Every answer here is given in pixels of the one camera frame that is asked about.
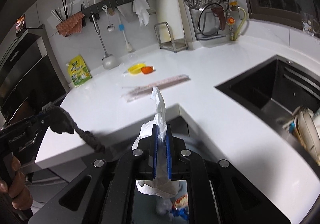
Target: gray cloth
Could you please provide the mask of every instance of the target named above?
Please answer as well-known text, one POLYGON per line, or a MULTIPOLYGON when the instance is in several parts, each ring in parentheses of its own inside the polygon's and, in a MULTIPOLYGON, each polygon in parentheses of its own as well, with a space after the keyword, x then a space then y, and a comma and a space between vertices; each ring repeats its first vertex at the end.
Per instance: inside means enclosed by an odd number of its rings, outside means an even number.
POLYGON ((52 131, 61 134, 67 132, 73 134, 74 131, 94 149, 95 152, 105 152, 105 146, 101 144, 100 140, 89 131, 83 131, 78 128, 76 122, 72 119, 70 114, 63 108, 48 103, 42 107, 42 112, 49 115, 49 126, 52 131))

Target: black sink basin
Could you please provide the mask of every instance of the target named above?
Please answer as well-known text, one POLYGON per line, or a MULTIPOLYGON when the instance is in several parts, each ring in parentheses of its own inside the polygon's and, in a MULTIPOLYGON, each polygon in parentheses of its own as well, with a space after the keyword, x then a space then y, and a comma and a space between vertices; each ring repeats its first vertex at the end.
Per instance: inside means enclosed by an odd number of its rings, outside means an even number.
POLYGON ((216 87, 276 130, 309 163, 318 177, 320 167, 282 125, 299 106, 313 112, 320 107, 320 77, 275 56, 216 87))

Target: green and yellow packet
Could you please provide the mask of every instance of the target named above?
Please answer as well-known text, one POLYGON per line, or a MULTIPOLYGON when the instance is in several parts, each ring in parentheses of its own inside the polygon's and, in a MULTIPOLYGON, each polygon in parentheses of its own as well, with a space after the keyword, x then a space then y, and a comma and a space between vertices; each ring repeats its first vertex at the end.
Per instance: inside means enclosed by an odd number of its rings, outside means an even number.
POLYGON ((76 87, 91 79, 91 75, 80 55, 70 61, 68 73, 76 87))

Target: cutting board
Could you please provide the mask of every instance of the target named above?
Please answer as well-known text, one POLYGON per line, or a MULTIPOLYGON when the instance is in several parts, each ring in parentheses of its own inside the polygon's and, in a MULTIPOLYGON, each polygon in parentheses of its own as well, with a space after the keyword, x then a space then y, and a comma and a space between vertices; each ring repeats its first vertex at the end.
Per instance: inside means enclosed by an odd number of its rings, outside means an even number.
MULTIPOLYGON (((184 38, 184 31, 178 0, 156 0, 156 11, 158 23, 167 22, 175 40, 184 38)), ((165 25, 159 27, 162 43, 171 41, 169 32, 165 25)))

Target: finger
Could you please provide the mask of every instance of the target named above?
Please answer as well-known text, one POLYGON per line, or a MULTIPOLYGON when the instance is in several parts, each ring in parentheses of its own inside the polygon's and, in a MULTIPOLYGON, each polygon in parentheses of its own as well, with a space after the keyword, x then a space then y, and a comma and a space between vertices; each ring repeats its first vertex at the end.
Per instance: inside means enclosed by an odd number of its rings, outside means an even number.
POLYGON ((13 182, 11 186, 9 187, 9 196, 11 198, 15 198, 20 192, 22 192, 24 188, 24 183, 26 181, 26 178, 24 177, 23 173, 20 171, 16 172, 16 176, 13 179, 13 182))
POLYGON ((23 207, 25 204, 27 204, 29 199, 30 199, 30 191, 26 186, 24 186, 20 194, 16 198, 14 198, 14 200, 12 201, 12 205, 15 209, 19 209, 23 207))
POLYGON ((7 193, 8 192, 8 186, 6 182, 0 181, 0 193, 7 193))
POLYGON ((21 164, 20 164, 20 161, 18 160, 17 157, 13 156, 12 157, 12 161, 11 161, 11 168, 14 170, 14 171, 18 171, 19 168, 20 168, 21 164))
POLYGON ((30 195, 30 198, 29 198, 28 202, 26 204, 24 204, 23 206, 21 206, 19 208, 19 210, 25 211, 27 209, 30 209, 32 204, 33 204, 33 197, 30 195))

